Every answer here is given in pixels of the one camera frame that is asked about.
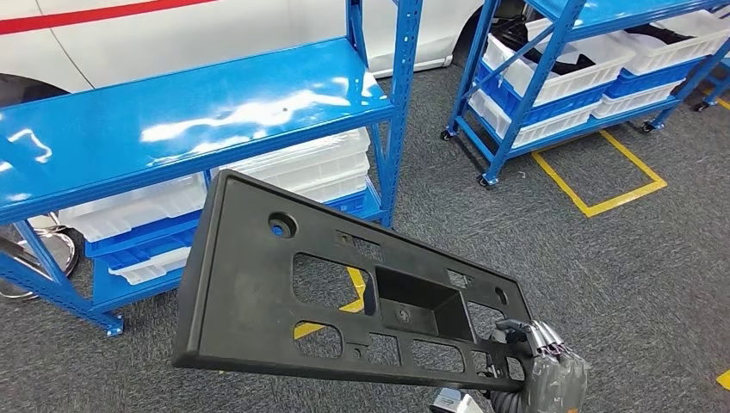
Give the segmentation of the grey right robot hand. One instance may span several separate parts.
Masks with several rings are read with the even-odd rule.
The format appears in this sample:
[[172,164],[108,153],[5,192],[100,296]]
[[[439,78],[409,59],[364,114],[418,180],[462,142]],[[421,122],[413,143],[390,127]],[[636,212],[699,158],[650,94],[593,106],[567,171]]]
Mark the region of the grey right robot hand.
[[520,391],[491,391],[496,412],[577,412],[588,386],[589,363],[571,350],[547,323],[513,318],[499,320],[504,342],[527,351],[532,362],[524,370]]

